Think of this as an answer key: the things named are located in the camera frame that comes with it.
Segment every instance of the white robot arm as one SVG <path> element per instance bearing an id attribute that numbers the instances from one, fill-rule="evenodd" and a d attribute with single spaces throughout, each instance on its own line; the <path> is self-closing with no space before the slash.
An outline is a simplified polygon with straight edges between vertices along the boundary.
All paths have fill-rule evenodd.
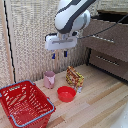
<path id="1" fill-rule="evenodd" d="M 57 50 L 75 47 L 78 30 L 89 25 L 90 13 L 86 10 L 96 0 L 60 0 L 55 16 L 58 33 L 46 36 L 45 49 Z"/>

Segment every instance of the red bowl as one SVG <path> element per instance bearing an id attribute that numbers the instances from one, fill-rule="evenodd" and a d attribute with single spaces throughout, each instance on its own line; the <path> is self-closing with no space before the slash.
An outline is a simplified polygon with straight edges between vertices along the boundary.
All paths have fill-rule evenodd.
<path id="1" fill-rule="evenodd" d="M 76 95 L 76 91 L 73 88 L 67 86 L 58 88 L 57 93 L 59 99 L 63 102 L 71 102 Z"/>

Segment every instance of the light wooden floor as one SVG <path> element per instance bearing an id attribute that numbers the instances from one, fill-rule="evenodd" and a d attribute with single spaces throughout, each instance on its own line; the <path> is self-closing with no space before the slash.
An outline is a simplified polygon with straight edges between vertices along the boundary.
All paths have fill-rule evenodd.
<path id="1" fill-rule="evenodd" d="M 68 85 L 66 71 L 56 75 L 53 89 L 46 89 L 43 80 L 35 82 L 56 106 L 47 128 L 110 128 L 128 101 L 127 84 L 91 66 L 75 69 L 85 81 L 82 92 L 70 103 L 57 97 L 58 87 Z M 12 128 L 1 106 L 0 128 Z"/>

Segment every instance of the bag of chips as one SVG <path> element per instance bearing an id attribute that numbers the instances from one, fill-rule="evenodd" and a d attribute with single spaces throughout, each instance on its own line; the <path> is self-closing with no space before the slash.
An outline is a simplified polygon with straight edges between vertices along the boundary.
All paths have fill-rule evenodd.
<path id="1" fill-rule="evenodd" d="M 76 92 L 81 92 L 84 77 L 80 73 L 78 73 L 72 66 L 68 66 L 67 68 L 66 81 L 76 90 Z"/>

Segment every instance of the red basket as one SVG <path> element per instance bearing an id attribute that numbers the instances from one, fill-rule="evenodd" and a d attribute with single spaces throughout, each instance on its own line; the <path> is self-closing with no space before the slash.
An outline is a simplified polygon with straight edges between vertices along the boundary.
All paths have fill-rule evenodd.
<path id="1" fill-rule="evenodd" d="M 49 98 L 29 80 L 1 88 L 0 102 L 14 128 L 45 128 L 55 111 Z"/>

